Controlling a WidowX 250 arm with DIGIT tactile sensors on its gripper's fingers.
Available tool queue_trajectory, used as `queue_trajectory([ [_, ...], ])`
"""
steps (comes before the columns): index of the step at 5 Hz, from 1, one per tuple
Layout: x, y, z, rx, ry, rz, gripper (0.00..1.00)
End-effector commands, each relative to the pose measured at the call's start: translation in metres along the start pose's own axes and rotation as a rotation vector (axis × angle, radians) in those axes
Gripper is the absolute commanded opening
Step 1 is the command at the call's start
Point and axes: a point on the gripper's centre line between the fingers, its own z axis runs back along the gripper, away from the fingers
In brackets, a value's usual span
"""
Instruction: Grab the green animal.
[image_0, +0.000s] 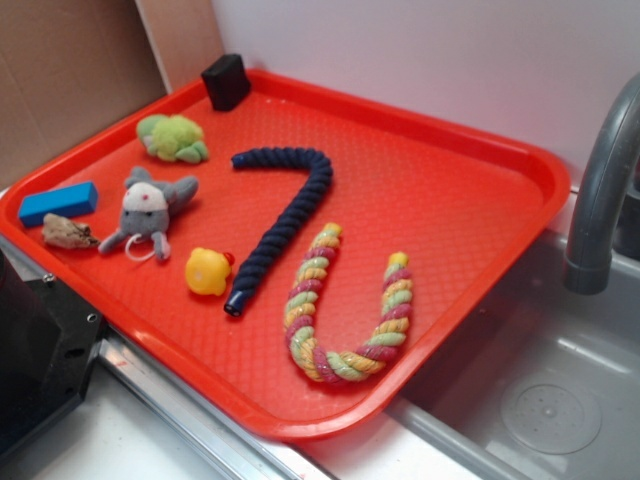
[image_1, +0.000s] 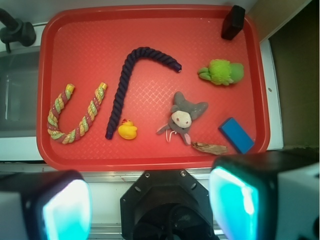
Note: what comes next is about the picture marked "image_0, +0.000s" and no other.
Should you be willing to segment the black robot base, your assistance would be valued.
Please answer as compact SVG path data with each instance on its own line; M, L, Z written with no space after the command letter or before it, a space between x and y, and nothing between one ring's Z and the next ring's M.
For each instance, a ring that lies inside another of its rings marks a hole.
M1 256L1 461L85 397L105 329L61 280L24 280Z

